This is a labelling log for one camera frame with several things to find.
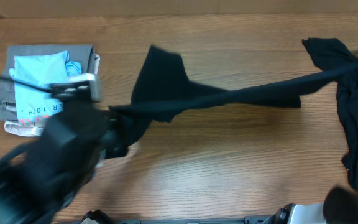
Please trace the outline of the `black t-shirt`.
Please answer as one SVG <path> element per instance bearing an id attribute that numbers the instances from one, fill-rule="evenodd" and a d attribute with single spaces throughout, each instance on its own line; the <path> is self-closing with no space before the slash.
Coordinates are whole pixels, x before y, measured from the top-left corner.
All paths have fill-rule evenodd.
<path id="1" fill-rule="evenodd" d="M 131 103 L 113 106 L 121 115 L 126 143 L 137 142 L 151 121 L 170 122 L 189 109 L 205 109 L 230 103 L 245 103 L 278 108 L 299 108 L 300 97 L 318 91 L 357 69 L 355 63 L 326 72 L 305 75 L 281 82 L 238 90 L 225 90 L 191 81 L 181 55 L 149 48 L 131 96 Z"/>

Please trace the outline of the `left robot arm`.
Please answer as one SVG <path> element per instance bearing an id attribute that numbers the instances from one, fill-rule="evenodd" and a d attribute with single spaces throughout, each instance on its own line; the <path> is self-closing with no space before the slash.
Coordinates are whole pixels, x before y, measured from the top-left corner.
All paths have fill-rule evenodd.
<path id="1" fill-rule="evenodd" d="M 93 178 L 117 126 L 114 112 L 68 103 L 41 137 L 0 158 L 0 223 L 51 223 Z"/>

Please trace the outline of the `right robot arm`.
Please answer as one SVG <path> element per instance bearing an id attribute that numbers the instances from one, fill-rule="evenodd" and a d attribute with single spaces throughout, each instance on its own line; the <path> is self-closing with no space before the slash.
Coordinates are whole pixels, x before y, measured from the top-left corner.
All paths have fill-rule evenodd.
<path id="1" fill-rule="evenodd" d="M 323 203 L 288 204 L 263 224 L 358 224 L 358 194 L 334 187 Z"/>

